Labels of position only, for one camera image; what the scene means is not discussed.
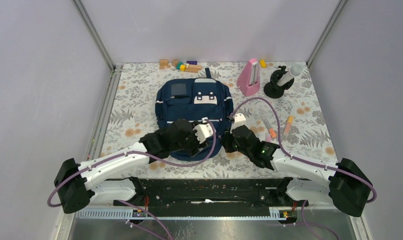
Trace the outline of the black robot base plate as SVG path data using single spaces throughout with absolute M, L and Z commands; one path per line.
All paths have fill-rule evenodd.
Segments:
M 128 203 L 151 209 L 195 210 L 217 208 L 240 210 L 283 208 L 286 211 L 301 207 L 303 201 L 279 196 L 277 188 L 284 178 L 212 178 L 212 179 L 139 179 L 136 194 Z

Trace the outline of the orange grey marker pen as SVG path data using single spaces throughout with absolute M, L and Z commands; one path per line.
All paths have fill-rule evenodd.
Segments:
M 267 131 L 268 131 L 268 133 L 269 133 L 269 135 L 270 135 L 270 137 L 271 137 L 271 138 L 276 138 L 276 137 L 277 137 L 277 133 L 276 133 L 275 130 L 273 129 L 273 127 L 272 127 L 270 121 L 269 121 L 266 117 L 263 117 L 263 118 L 262 118 L 262 121 L 263 121 L 263 123 L 264 123 L 264 125 L 265 125 L 265 127 L 266 127 L 266 129 L 267 129 Z

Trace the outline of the light purple marker pen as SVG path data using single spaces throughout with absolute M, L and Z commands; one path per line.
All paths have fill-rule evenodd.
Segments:
M 272 137 L 271 137 L 271 135 L 269 133 L 265 134 L 265 141 L 268 142 L 268 143 L 272 142 Z

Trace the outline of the navy blue student backpack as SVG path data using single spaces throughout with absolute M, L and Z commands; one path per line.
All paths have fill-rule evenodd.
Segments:
M 155 115 L 159 128 L 164 128 L 178 119 L 190 122 L 208 119 L 216 130 L 216 143 L 210 157 L 222 148 L 221 138 L 231 128 L 230 115 L 234 102 L 230 89 L 222 82 L 206 77 L 181 78 L 167 81 L 157 92 Z

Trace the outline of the orange pink highlighter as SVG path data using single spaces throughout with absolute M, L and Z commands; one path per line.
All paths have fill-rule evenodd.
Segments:
M 290 115 L 287 118 L 287 121 L 285 123 L 284 131 L 283 131 L 284 136 L 288 136 L 290 134 L 293 121 L 294 121 L 294 117 L 292 115 Z

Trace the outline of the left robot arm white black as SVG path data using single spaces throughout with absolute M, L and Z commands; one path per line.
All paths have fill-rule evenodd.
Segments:
M 104 157 L 76 162 L 65 160 L 54 179 L 55 189 L 47 199 L 47 205 L 60 207 L 65 214 L 76 213 L 91 203 L 115 200 L 140 205 L 145 193 L 132 180 L 112 180 L 119 172 L 149 165 L 155 161 L 166 161 L 174 152 L 184 151 L 191 156 L 209 148 L 214 150 L 216 130 L 212 122 L 179 119 L 170 126 L 147 133 L 132 145 Z

